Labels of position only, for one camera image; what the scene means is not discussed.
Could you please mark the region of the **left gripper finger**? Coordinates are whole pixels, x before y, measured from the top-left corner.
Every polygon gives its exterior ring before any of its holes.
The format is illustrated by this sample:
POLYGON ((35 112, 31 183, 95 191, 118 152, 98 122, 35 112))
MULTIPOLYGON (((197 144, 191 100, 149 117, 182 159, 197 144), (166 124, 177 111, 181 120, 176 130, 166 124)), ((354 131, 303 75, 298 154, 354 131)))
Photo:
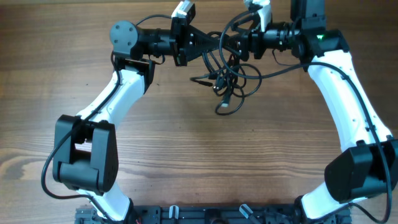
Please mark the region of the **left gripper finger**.
POLYGON ((217 50, 217 47, 192 47, 192 48, 188 48, 186 50, 186 61, 190 62, 192 60, 195 60, 198 57, 201 57, 203 53, 208 53, 208 52, 212 52, 214 50, 217 50))
POLYGON ((189 47, 217 47, 219 40, 215 37, 200 31, 196 27, 188 26, 188 46, 189 47))

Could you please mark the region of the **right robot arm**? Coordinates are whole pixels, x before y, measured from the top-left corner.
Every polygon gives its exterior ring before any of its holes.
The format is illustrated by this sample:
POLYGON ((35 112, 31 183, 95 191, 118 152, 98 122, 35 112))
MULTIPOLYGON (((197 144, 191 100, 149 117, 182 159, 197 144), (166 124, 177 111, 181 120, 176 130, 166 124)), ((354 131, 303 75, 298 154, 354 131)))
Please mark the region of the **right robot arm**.
POLYGON ((326 28, 323 1, 292 1, 291 24, 272 20, 269 1, 246 1, 246 12, 227 30, 238 31, 238 55, 261 58, 267 49, 290 50, 321 91, 335 123, 341 154, 324 171, 315 190, 299 196, 289 213, 267 212, 267 221, 347 223, 363 200, 386 196, 388 221, 397 185, 397 140, 380 120, 354 70, 343 34, 326 28))

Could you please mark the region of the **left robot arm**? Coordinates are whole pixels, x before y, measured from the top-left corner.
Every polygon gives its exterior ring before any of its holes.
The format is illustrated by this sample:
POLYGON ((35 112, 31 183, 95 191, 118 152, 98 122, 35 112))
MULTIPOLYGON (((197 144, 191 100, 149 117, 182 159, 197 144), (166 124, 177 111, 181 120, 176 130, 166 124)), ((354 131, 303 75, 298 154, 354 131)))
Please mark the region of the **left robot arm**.
POLYGON ((116 182, 119 170, 116 130, 154 79, 157 58, 173 57, 185 66, 216 50, 220 37, 193 27, 188 19, 171 17, 169 29, 143 29, 119 21, 109 38, 113 45, 110 82, 96 99, 74 116, 62 115, 55 125, 54 148, 42 174, 86 198, 95 210, 94 223, 140 223, 141 214, 116 182))

